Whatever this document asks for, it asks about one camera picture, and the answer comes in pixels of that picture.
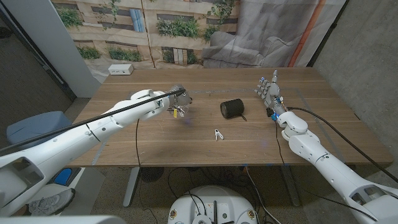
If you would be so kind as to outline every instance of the table leg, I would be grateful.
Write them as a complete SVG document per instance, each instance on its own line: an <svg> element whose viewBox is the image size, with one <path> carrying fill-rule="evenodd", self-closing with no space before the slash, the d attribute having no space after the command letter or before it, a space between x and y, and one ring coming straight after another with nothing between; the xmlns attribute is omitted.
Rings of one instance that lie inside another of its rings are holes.
<svg viewBox="0 0 398 224"><path fill-rule="evenodd" d="M292 171L290 170L290 166L285 166L285 168L280 167L282 170L282 176L284 178L287 191L290 196L290 200L292 201L292 205L295 207L300 206L300 198L299 198L299 193L297 192L296 185L294 181L292 180L293 174Z"/></svg>
<svg viewBox="0 0 398 224"><path fill-rule="evenodd" d="M129 207L132 202L132 193L136 188L137 178L139 173L139 167L134 167L131 169L129 182L127 184L126 194L124 195L123 206Z"/></svg>

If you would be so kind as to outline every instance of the gray fabric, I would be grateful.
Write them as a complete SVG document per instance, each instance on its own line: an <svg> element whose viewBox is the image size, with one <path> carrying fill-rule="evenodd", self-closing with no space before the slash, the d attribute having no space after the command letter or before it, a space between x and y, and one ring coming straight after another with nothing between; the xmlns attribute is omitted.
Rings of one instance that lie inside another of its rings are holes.
<svg viewBox="0 0 398 224"><path fill-rule="evenodd" d="M317 0L242 0L236 35L215 32L203 49L205 68L285 67Z"/></svg>

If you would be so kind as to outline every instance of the white box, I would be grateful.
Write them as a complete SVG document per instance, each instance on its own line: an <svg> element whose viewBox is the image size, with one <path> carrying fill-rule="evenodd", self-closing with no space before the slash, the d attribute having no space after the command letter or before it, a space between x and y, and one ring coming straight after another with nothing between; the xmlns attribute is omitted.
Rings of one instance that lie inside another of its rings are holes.
<svg viewBox="0 0 398 224"><path fill-rule="evenodd" d="M130 75L134 69L131 64L113 64L108 70L111 75Z"/></svg>

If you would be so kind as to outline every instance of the robotic arm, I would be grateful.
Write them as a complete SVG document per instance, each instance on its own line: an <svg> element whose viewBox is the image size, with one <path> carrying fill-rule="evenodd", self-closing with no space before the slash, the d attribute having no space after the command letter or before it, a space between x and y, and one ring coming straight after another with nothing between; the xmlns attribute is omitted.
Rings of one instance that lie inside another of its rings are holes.
<svg viewBox="0 0 398 224"><path fill-rule="evenodd" d="M352 210L360 223L375 223L392 217L398 218L398 190L365 180L320 143L319 138L308 130L308 124L284 106L277 82L277 70L272 83L260 79L260 90L255 92L272 109L272 119L278 123L283 138L289 142L290 149L298 156L314 165L329 184L340 194L347 205L365 214Z"/></svg>
<svg viewBox="0 0 398 224"><path fill-rule="evenodd" d="M175 85L171 91L182 90ZM163 95L142 90L105 113ZM12 215L29 201L60 169L99 142L138 119L151 119L168 108L191 102L187 92L173 94L66 131L37 146L0 157L0 217Z"/></svg>

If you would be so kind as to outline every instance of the small clip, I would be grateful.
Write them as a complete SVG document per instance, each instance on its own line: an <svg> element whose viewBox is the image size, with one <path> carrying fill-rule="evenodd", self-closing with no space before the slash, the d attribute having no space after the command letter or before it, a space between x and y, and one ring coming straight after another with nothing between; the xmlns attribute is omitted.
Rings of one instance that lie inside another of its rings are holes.
<svg viewBox="0 0 398 224"><path fill-rule="evenodd" d="M217 141L217 136L219 136L221 140L224 140L224 136L217 129L215 130L215 134L216 134L216 141Z"/></svg>

